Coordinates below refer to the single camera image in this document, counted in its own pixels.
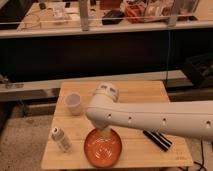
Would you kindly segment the beige wooden stick tool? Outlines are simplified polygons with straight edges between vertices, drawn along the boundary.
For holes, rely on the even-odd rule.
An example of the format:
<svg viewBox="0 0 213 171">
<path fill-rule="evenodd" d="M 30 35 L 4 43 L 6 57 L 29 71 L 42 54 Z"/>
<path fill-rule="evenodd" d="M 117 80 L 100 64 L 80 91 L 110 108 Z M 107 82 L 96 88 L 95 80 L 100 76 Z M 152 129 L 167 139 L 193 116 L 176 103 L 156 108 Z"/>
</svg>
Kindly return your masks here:
<svg viewBox="0 0 213 171">
<path fill-rule="evenodd" d="M 111 135 L 111 129 L 109 127 L 100 131 L 101 137 L 104 139 L 108 139 Z"/>
</svg>

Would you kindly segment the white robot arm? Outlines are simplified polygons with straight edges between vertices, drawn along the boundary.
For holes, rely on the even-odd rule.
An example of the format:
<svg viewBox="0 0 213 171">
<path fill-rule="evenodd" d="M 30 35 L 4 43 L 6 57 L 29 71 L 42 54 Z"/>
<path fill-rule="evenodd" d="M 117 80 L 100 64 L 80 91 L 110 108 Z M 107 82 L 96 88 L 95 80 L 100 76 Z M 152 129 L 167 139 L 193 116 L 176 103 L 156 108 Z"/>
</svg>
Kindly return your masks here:
<svg viewBox="0 0 213 171">
<path fill-rule="evenodd" d="M 96 128 L 114 125 L 213 142 L 213 101 L 119 103 L 118 97 L 113 84 L 97 86 L 86 109 Z"/>
</svg>

